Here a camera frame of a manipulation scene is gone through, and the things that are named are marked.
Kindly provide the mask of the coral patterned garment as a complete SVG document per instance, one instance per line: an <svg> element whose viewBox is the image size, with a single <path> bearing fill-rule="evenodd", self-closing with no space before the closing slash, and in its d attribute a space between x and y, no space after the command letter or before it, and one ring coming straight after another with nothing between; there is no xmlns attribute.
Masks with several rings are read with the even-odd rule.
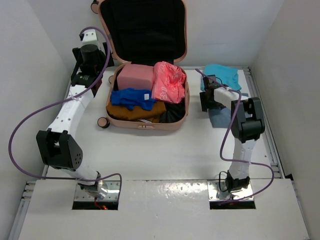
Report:
<svg viewBox="0 0 320 240"><path fill-rule="evenodd" d="M161 61L153 67L152 98L170 104L178 104L185 98L186 74L182 68Z"/></svg>

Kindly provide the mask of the pink toiletry box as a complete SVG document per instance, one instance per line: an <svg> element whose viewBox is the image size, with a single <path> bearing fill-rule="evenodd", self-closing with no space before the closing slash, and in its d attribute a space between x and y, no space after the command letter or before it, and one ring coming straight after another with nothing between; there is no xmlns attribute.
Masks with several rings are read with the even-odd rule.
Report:
<svg viewBox="0 0 320 240"><path fill-rule="evenodd" d="M119 90L132 88L151 91L154 85L154 67L142 64L126 64L116 78Z"/></svg>

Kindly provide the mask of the brown shorts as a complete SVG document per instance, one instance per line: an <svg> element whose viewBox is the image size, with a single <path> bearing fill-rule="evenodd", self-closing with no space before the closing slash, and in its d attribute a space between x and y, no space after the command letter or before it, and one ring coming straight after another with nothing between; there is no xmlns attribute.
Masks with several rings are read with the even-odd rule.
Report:
<svg viewBox="0 0 320 240"><path fill-rule="evenodd" d="M116 106L109 103L106 106L107 113L114 119L121 121L146 120L152 123L159 123L160 116L166 112L165 103L157 101L151 110L145 110L140 106L134 106L132 110L125 106Z"/></svg>

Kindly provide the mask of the blue shirt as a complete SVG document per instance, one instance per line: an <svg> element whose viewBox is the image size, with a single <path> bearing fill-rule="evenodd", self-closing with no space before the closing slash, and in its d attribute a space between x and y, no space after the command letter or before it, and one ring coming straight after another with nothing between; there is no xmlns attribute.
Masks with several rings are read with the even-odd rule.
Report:
<svg viewBox="0 0 320 240"><path fill-rule="evenodd" d="M113 106L123 106L128 110L140 107L143 110L151 111L157 102L152 98L152 92L147 89L125 88L112 91L110 101Z"/></svg>

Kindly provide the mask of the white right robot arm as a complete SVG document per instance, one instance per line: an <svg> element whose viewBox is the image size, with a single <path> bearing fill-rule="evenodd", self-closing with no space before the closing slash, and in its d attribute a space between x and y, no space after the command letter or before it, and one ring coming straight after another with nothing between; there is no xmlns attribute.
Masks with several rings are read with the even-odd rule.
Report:
<svg viewBox="0 0 320 240"><path fill-rule="evenodd" d="M232 163L226 172L222 192L239 191L250 182L249 166L253 148L265 131L262 103L258 97L248 97L232 90L215 75L203 76L201 109L209 112L216 128L227 127L234 137Z"/></svg>

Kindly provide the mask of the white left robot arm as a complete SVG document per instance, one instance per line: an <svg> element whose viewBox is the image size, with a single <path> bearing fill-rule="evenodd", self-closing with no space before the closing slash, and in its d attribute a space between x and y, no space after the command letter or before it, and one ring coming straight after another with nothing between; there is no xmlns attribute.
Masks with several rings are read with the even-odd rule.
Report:
<svg viewBox="0 0 320 240"><path fill-rule="evenodd" d="M106 56L95 44L85 44L72 51L77 62L71 75L70 100L62 105L47 130L37 133L36 141L45 165L76 178L82 189L96 192L99 184L97 179L101 175L85 163L75 135L85 109L102 84L98 76L103 70Z"/></svg>

